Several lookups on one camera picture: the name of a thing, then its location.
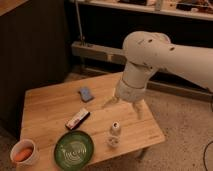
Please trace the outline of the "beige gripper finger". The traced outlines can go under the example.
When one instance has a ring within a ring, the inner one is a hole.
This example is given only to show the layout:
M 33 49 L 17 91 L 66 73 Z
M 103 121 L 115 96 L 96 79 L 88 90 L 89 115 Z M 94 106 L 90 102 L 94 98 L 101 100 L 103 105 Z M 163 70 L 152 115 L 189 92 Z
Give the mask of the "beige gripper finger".
M 141 102 L 134 102 L 132 104 L 132 107 L 133 107 L 134 111 L 137 113 L 137 117 L 139 119 L 141 119 L 142 116 L 143 116 L 143 105 L 142 105 L 142 103 Z
M 111 99 L 105 102 L 102 107 L 105 108 L 105 107 L 111 106 L 113 104 L 116 104 L 118 101 L 119 101 L 119 98 L 116 96 L 113 96 Z

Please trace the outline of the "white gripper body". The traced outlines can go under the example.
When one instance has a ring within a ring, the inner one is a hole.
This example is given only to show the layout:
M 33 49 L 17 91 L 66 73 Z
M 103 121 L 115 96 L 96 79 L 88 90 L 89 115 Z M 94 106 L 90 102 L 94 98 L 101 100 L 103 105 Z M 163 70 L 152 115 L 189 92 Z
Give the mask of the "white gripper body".
M 120 80 L 115 88 L 115 96 L 129 103 L 134 103 L 143 99 L 145 88 L 131 88 Z

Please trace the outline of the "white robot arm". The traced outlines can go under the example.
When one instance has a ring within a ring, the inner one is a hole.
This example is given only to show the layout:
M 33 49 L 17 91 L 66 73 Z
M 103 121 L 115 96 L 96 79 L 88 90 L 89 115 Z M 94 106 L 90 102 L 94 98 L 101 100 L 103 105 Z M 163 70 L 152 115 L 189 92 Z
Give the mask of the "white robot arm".
M 104 108 L 123 100 L 132 104 L 141 119 L 141 100 L 148 81 L 159 69 L 176 74 L 213 94 L 213 48 L 177 45 L 166 34 L 135 31 L 124 39 L 123 51 L 125 68 Z

